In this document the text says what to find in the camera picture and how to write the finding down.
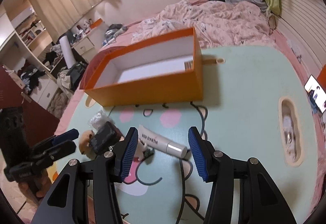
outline tube cap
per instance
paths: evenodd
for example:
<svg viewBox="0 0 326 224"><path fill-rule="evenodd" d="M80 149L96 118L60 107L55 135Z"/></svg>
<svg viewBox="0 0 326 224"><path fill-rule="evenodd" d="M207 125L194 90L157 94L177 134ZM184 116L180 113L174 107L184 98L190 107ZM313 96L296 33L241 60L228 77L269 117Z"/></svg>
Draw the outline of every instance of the tube cap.
<svg viewBox="0 0 326 224"><path fill-rule="evenodd" d="M171 141L167 145L166 152L173 156L184 158L187 154L187 147Z"/></svg>

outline barcode label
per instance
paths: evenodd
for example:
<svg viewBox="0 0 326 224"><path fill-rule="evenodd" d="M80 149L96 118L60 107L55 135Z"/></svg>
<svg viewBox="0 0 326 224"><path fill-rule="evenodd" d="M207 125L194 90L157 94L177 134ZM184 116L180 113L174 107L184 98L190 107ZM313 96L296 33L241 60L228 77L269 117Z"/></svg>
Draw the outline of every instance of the barcode label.
<svg viewBox="0 0 326 224"><path fill-rule="evenodd" d="M185 70L192 69L192 67L193 67L193 61L192 60L185 61Z"/></svg>

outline open cardboard box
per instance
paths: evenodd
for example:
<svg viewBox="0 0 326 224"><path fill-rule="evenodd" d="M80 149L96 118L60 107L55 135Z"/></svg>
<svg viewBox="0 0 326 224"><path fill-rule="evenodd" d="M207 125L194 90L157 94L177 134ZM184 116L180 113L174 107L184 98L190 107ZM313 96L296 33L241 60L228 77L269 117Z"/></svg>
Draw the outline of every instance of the open cardboard box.
<svg viewBox="0 0 326 224"><path fill-rule="evenodd" d="M203 99L202 53L194 28L107 54L85 92L102 106Z"/></svg>

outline white paper roll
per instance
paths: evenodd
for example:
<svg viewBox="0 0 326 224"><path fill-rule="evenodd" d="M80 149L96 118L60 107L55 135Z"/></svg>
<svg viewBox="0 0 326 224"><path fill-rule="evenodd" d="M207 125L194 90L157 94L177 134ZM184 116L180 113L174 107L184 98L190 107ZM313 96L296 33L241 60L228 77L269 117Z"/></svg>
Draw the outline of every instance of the white paper roll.
<svg viewBox="0 0 326 224"><path fill-rule="evenodd" d="M59 43L61 45L63 57L65 58L67 68L70 69L76 63L76 60L74 58L74 55L72 54L68 37L63 36L62 38L60 38Z"/></svg>

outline metal screw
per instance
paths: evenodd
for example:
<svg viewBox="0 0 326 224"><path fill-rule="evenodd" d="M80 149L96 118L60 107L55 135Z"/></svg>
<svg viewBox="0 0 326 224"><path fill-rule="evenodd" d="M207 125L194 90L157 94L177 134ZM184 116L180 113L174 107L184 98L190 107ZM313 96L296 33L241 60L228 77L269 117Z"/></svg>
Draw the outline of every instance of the metal screw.
<svg viewBox="0 0 326 224"><path fill-rule="evenodd" d="M221 158L223 156L223 152L219 151L219 150L216 150L214 152L214 156L217 157L217 158Z"/></svg>
<svg viewBox="0 0 326 224"><path fill-rule="evenodd" d="M77 164L77 160L76 159L72 159L72 160L69 161L69 165L70 166L74 166L76 164Z"/></svg>
<svg viewBox="0 0 326 224"><path fill-rule="evenodd" d="M259 163L259 160L256 159L256 158L250 158L250 162L251 162L252 164L258 164L258 163Z"/></svg>
<svg viewBox="0 0 326 224"><path fill-rule="evenodd" d="M113 152L112 151L107 151L106 153L104 153L104 157L105 158L111 158L113 156Z"/></svg>

